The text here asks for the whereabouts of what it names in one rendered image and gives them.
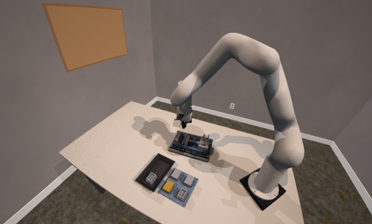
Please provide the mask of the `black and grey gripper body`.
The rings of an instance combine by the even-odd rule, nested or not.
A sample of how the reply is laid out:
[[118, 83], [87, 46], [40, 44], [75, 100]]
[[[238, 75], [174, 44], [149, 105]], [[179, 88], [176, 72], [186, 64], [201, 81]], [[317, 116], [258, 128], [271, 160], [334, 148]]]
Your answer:
[[183, 110], [177, 107], [176, 117], [178, 117], [179, 114], [184, 114], [183, 118], [181, 119], [182, 121], [190, 122], [192, 117], [192, 107], [187, 110]]

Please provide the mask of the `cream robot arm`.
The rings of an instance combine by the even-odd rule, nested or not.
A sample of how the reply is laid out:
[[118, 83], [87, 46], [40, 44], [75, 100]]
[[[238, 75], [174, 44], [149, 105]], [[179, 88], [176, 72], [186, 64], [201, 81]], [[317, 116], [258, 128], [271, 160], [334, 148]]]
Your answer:
[[278, 183], [288, 168], [299, 166], [304, 158], [302, 136], [276, 50], [242, 34], [226, 34], [197, 68], [178, 82], [170, 102], [180, 109], [189, 109], [192, 106], [192, 95], [231, 58], [258, 74], [261, 79], [264, 98], [274, 125], [275, 141], [272, 153], [266, 156], [259, 172], [250, 175], [248, 185], [255, 196], [272, 200], [277, 197]]

